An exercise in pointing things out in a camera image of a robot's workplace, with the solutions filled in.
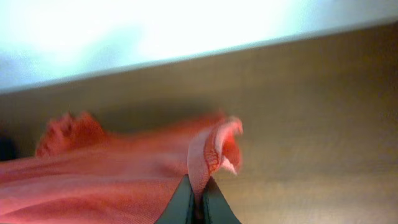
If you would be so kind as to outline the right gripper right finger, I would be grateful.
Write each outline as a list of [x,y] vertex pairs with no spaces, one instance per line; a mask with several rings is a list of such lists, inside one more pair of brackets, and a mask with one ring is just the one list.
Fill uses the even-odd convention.
[[241,224],[212,177],[202,195],[202,213],[205,224]]

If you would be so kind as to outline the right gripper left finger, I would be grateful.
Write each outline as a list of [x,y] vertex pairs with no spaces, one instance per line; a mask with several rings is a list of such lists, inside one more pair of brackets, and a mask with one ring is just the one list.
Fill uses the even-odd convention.
[[192,224],[194,211],[195,198],[188,175],[185,175],[155,224]]

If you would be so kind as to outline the orange printed t-shirt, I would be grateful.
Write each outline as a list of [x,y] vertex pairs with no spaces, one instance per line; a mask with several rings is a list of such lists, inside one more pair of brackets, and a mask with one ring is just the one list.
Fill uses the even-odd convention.
[[238,118],[219,113],[132,135],[66,114],[49,122],[33,157],[1,163],[1,221],[155,223],[188,175],[203,223],[209,179],[241,168],[242,131]]

